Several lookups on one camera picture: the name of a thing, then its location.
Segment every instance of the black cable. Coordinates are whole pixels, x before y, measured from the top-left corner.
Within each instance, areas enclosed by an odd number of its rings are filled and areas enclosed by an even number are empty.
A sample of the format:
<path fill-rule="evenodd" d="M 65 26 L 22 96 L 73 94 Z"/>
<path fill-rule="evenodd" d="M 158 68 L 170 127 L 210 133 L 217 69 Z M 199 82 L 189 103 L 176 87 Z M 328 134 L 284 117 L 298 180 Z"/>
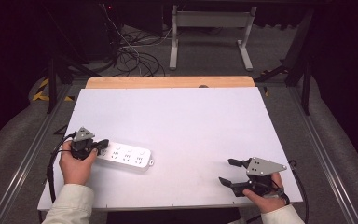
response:
<path fill-rule="evenodd" d="M 304 197 L 304 203 L 305 203 L 305 218 L 304 218 L 304 223 L 307 224 L 307 223 L 308 223 L 308 219 L 309 219 L 309 212 L 310 212 L 307 194 L 306 194 L 306 192 L 305 192 L 304 185 L 302 184 L 302 182 L 301 182 L 301 180 L 300 180 L 300 178 L 299 178 L 297 172 L 295 171 L 295 167 L 297 166 L 297 162 L 291 160 L 291 161 L 289 161 L 289 165 L 290 165 L 290 167 L 292 168 L 293 175 L 295 176 L 295 179 L 296 179 L 298 185 L 300 186 L 301 192 L 302 192 L 303 197 Z"/>
<path fill-rule="evenodd" d="M 64 152 L 64 151 L 71 151 L 71 150 L 58 150 L 57 153 L 58 152 Z"/>
<path fill-rule="evenodd" d="M 279 185 L 277 183 L 275 183 L 275 181 L 273 179 L 271 179 L 272 183 L 274 183 L 274 185 L 279 189 Z"/>
<path fill-rule="evenodd" d="M 75 135 L 76 135 L 76 133 L 72 133 L 72 134 L 65 136 L 60 141 L 60 143 L 54 148 L 53 152 L 51 152 L 51 157 L 50 157 L 50 161 L 48 163 L 48 170 L 46 172 L 46 176 L 48 178 L 48 186 L 50 188 L 50 197 L 51 197 L 51 201 L 53 203 L 56 200 L 56 194 L 55 194 L 55 189 L 54 189 L 54 162 L 55 162 L 55 159 L 57 158 L 58 152 L 60 151 L 60 146 L 62 145 L 62 143 L 64 143 L 66 141 L 66 139 L 68 139 L 68 138 L 74 138 Z"/>
<path fill-rule="evenodd" d="M 126 40 L 130 45 L 136 45 L 136 47 L 157 44 L 157 43 L 161 42 L 161 40 L 168 38 L 168 34 L 166 34 L 164 37 L 162 37 L 159 35 L 152 35 L 148 32 L 141 31 L 141 30 L 125 33 L 125 34 L 123 34 L 123 36 L 126 37 Z M 139 42 L 145 42 L 146 39 L 149 37 L 153 37 L 154 40 L 152 40 L 151 42 L 139 43 Z M 126 46 L 128 46 L 127 43 L 123 43 L 121 47 L 126 47 Z"/>
<path fill-rule="evenodd" d="M 42 224 L 42 222 L 43 222 L 42 211 L 37 210 L 37 216 L 39 217 L 39 222 L 40 222 L 40 224 Z"/>
<path fill-rule="evenodd" d="M 121 73 L 112 76 L 119 76 L 125 73 L 127 73 L 128 76 L 130 72 L 140 68 L 141 65 L 141 69 L 145 67 L 147 70 L 146 73 L 140 74 L 141 76 L 153 76 L 158 72 L 159 68 L 162 69 L 163 76 L 165 76 L 165 70 L 163 66 L 159 63 L 158 59 L 151 54 L 142 52 L 134 53 L 128 49 L 122 48 L 119 50 L 118 60 L 120 63 L 116 64 L 116 69 Z"/>

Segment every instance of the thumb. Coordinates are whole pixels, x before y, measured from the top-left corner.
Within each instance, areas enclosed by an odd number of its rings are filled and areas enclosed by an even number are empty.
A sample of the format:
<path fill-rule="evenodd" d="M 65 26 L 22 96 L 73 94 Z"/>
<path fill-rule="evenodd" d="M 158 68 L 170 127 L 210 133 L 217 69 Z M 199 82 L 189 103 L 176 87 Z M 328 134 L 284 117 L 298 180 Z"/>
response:
<path fill-rule="evenodd" d="M 253 191 L 251 191 L 249 189 L 245 189 L 243 191 L 243 194 L 246 197 L 248 197 L 248 199 L 250 201 L 252 201 L 253 203 L 255 203 L 257 206 L 260 206 L 265 201 L 265 198 L 258 196 L 257 194 L 255 194 Z"/>
<path fill-rule="evenodd" d="M 98 149 L 94 148 L 91 153 L 88 155 L 88 157 L 85 159 L 85 161 L 89 164 L 93 164 L 95 159 L 97 158 Z"/>

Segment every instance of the finger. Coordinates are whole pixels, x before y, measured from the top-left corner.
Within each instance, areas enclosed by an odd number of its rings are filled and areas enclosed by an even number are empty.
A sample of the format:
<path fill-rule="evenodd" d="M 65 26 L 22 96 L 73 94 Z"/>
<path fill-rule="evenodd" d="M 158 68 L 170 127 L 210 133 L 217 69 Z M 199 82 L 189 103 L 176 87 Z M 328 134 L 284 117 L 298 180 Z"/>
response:
<path fill-rule="evenodd" d="M 71 150 L 71 144 L 72 144 L 72 141 L 66 141 L 66 142 L 62 143 L 62 145 L 61 145 L 62 150 Z"/>
<path fill-rule="evenodd" d="M 68 158 L 68 157 L 72 157 L 72 153 L 71 151 L 68 151 L 68 150 L 62 150 L 61 151 L 61 159 L 65 159 L 65 158 Z"/>
<path fill-rule="evenodd" d="M 257 194 L 255 194 L 253 191 L 249 190 L 249 189 L 245 189 L 242 192 L 246 197 L 248 197 L 248 199 L 250 201 L 252 201 L 253 203 L 255 203 L 257 206 L 260 207 L 261 204 L 263 204 L 265 202 L 265 198 L 258 196 Z"/>
<path fill-rule="evenodd" d="M 283 188 L 283 182 L 282 182 L 282 179 L 281 179 L 281 175 L 279 173 L 273 173 L 271 175 L 271 179 L 272 179 L 272 181 L 274 181 L 274 183 L 276 185 L 278 185 L 278 186 L 274 186 L 274 187 L 278 187 L 280 189 Z"/>
<path fill-rule="evenodd" d="M 93 164 L 95 159 L 97 158 L 98 150 L 94 148 L 88 157 L 84 160 L 86 163 Z"/>

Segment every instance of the metal stand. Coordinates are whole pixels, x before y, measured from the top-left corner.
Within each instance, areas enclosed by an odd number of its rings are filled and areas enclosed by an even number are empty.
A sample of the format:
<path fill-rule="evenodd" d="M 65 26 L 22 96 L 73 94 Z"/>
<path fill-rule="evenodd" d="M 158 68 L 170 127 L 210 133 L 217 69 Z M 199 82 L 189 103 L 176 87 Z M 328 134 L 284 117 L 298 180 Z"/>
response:
<path fill-rule="evenodd" d="M 58 76 L 62 84 L 71 84 L 73 77 L 69 70 L 69 66 L 73 66 L 84 75 L 89 77 L 100 77 L 97 73 L 89 70 L 87 67 L 75 63 L 71 59 L 58 55 L 59 52 L 54 52 L 53 56 L 48 63 L 48 91 L 49 91 L 49 103 L 48 103 L 48 114 L 54 109 L 57 104 L 57 78 Z"/>
<path fill-rule="evenodd" d="M 246 43 L 255 19 L 256 7 L 250 12 L 204 12 L 204 11 L 177 11 L 173 6 L 172 11 L 172 45 L 170 69 L 176 69 L 179 40 L 177 39 L 178 27 L 244 27 L 242 40 L 238 40 L 243 63 L 247 71 L 252 71 L 252 63 L 246 50 Z"/>
<path fill-rule="evenodd" d="M 271 77 L 288 70 L 288 76 L 285 80 L 287 86 L 295 86 L 297 82 L 304 76 L 303 91 L 301 96 L 301 105 L 305 114 L 309 115 L 309 98 L 310 98 L 310 58 L 301 53 L 305 39 L 310 28 L 310 23 L 313 15 L 313 8 L 310 8 L 303 20 L 297 28 L 295 38 L 287 51 L 286 58 L 283 60 L 282 65 L 273 69 L 272 71 L 265 71 L 263 76 L 255 78 L 255 82 L 264 82 Z"/>

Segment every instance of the metal frame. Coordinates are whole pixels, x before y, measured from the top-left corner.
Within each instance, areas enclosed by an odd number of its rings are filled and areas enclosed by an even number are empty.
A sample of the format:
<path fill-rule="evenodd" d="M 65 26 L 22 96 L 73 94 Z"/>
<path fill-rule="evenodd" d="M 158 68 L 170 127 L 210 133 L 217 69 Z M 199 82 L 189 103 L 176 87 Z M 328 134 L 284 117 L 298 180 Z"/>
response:
<path fill-rule="evenodd" d="M 178 27 L 244 27 L 242 40 L 238 40 L 243 63 L 247 71 L 253 71 L 253 66 L 246 50 L 249 34 L 255 19 L 256 7 L 250 12 L 204 12 L 204 11 L 177 11 L 173 6 L 172 11 L 172 45 L 170 69 L 176 69 L 179 40 L 177 38 Z"/>
<path fill-rule="evenodd" d="M 51 122 L 53 121 L 55 115 L 58 113 L 58 110 L 65 99 L 68 91 L 71 89 L 70 85 L 63 85 L 59 96 L 57 105 L 54 106 L 50 114 L 46 114 L 45 119 L 43 120 L 42 125 L 40 126 L 37 134 L 34 138 L 33 143 L 28 148 L 28 151 L 21 162 L 20 167 L 14 173 L 9 186 L 5 192 L 5 195 L 2 197 L 0 202 L 0 223 L 4 223 L 5 217 L 7 216 L 12 204 L 14 203 L 16 197 L 20 193 L 20 189 L 31 171 L 32 165 L 36 159 L 37 154 L 39 153 L 43 142 L 46 139 L 48 128 L 50 127 Z"/>
<path fill-rule="evenodd" d="M 319 134 L 313 125 L 310 116 L 308 116 L 302 110 L 303 105 L 299 100 L 300 96 L 296 91 L 296 88 L 289 87 L 289 92 L 290 95 L 292 96 L 293 101 L 296 104 L 296 107 L 298 108 L 298 112 L 301 114 L 301 117 L 307 127 L 307 131 L 310 135 L 310 141 L 313 144 L 313 149 L 315 151 L 315 154 L 318 157 L 319 163 L 324 169 L 324 173 L 326 175 L 327 181 L 329 182 L 330 187 L 336 196 L 336 199 L 338 201 L 338 204 L 341 208 L 341 211 L 345 219 L 347 220 L 348 223 L 357 224 L 358 214 L 356 208 L 354 207 L 354 204 L 351 202 L 350 195 L 345 189 L 344 183 L 342 182 L 341 177 L 336 170 L 336 167 L 331 161 L 324 147 L 324 144 L 322 143 L 322 140 L 319 137 Z"/>

